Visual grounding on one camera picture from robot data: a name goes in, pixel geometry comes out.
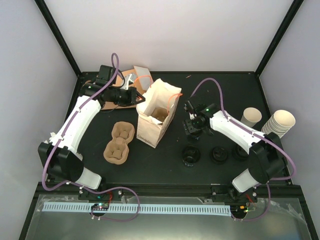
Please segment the black paper coffee cup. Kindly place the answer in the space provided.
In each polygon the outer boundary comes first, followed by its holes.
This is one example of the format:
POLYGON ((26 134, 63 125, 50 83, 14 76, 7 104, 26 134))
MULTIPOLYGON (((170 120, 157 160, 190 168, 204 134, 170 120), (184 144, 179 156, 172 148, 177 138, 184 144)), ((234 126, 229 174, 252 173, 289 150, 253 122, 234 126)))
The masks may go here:
POLYGON ((184 130, 185 130, 185 134, 186 134, 187 138, 190 140, 194 140, 194 141, 197 141, 202 134, 201 129, 197 129, 192 126, 185 126, 184 130))

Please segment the printed white paper bag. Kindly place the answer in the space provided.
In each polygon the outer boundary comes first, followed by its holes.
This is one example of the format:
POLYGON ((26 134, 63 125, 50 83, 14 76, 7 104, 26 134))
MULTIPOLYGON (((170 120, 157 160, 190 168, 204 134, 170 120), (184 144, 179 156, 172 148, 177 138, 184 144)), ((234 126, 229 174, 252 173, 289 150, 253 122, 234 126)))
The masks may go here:
POLYGON ((137 104, 136 138, 156 148, 172 122, 182 89, 157 79, 142 95, 145 101, 137 104))

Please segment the separated brown cup carrier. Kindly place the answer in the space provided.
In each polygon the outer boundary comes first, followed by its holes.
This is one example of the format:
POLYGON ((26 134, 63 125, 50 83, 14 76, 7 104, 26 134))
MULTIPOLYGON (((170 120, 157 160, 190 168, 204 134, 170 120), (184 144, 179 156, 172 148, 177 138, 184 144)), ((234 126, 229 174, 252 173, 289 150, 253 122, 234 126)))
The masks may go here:
POLYGON ((163 107, 156 107, 151 114, 154 119, 159 121, 159 125, 163 124, 168 115, 167 109, 163 107))

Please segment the black plastic cup lid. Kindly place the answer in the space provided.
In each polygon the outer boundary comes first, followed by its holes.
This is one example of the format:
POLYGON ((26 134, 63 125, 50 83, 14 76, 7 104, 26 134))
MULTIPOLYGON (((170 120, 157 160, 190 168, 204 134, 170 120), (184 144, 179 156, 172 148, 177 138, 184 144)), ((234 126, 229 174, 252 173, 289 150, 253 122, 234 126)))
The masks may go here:
POLYGON ((228 159, 228 151, 221 146, 215 146, 210 150, 209 157, 217 165, 224 164, 228 159))

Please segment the brown pulp cup carrier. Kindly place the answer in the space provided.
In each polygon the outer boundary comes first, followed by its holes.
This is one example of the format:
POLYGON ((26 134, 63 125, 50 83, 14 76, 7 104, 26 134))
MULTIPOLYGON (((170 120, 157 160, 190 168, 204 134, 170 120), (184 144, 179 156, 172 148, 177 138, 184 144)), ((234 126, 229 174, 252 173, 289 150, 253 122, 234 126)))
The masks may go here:
POLYGON ((112 140, 103 152, 104 159, 111 164, 123 164, 128 158, 130 151, 128 144, 133 140, 134 135, 135 127, 131 123, 116 122, 111 131, 112 140))

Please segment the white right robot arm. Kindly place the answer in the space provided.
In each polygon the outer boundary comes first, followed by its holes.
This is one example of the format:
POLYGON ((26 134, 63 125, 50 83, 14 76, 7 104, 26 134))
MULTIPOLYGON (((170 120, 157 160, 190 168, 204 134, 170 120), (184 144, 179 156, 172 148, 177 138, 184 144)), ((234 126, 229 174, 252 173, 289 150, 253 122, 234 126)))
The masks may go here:
POLYGON ((238 202, 248 189, 266 184, 270 180, 284 180, 275 175, 287 167, 290 157, 281 147, 277 134, 254 130, 214 103, 208 106, 196 105, 188 99, 184 109, 189 113, 189 119, 182 122, 188 136, 219 132, 236 143, 249 160, 247 168, 231 181, 232 186, 227 189, 230 200, 238 202))

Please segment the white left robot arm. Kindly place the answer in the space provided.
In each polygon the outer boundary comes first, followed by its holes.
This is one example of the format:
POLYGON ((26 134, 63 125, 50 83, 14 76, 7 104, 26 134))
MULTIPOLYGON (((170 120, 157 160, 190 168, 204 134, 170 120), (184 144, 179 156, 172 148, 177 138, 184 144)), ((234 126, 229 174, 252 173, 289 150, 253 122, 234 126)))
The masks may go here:
POLYGON ((107 195, 108 188, 102 184, 102 177, 84 166, 78 146, 89 124, 106 103, 125 108, 146 100, 139 92, 140 78, 137 73, 123 75, 114 66, 101 65, 98 75, 81 87, 75 106, 62 128, 38 147, 43 164, 41 183, 44 189, 54 190, 46 186, 46 177, 51 175, 63 179, 65 184, 89 188, 89 193, 97 200, 107 195))

